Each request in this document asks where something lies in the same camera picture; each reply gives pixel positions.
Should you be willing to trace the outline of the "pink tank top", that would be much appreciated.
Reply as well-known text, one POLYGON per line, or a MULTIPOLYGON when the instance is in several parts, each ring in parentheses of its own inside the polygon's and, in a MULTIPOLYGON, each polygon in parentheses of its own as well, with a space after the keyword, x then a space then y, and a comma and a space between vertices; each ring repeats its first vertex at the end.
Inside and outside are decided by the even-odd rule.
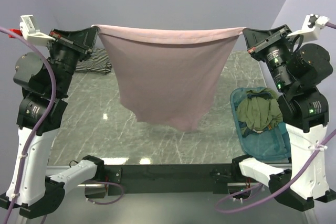
POLYGON ((99 25, 120 103, 138 122, 195 131, 213 105, 241 27, 160 30, 99 25))

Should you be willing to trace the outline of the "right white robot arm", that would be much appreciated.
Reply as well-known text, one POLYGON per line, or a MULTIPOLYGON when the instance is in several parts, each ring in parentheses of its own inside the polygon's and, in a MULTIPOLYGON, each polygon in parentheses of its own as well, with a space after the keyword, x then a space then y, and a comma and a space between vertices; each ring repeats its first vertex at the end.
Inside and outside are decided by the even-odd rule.
POLYGON ((329 105, 317 85, 333 68, 329 52, 306 31, 292 32, 287 25, 271 30, 243 30, 248 53, 264 62, 280 92, 278 104, 289 134, 291 168, 280 169, 245 155, 233 159, 230 175, 267 186, 270 197, 298 211, 315 201, 335 200, 327 182, 324 153, 332 134, 327 133, 329 105))

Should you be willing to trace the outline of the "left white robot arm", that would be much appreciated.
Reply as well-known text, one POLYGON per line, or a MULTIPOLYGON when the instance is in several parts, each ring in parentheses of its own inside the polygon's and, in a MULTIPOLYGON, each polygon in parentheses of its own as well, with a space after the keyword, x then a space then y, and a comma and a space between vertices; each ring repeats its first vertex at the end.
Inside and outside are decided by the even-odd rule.
POLYGON ((104 162, 94 156, 84 157, 59 174, 46 174, 74 71, 78 62, 90 58, 98 28, 53 29, 49 34, 23 28, 2 28, 1 32, 30 48, 15 67, 14 82, 23 94, 17 116, 19 145, 13 178, 1 195, 1 207, 18 208, 17 223, 28 223, 54 212, 66 193, 81 183, 104 180, 104 162))

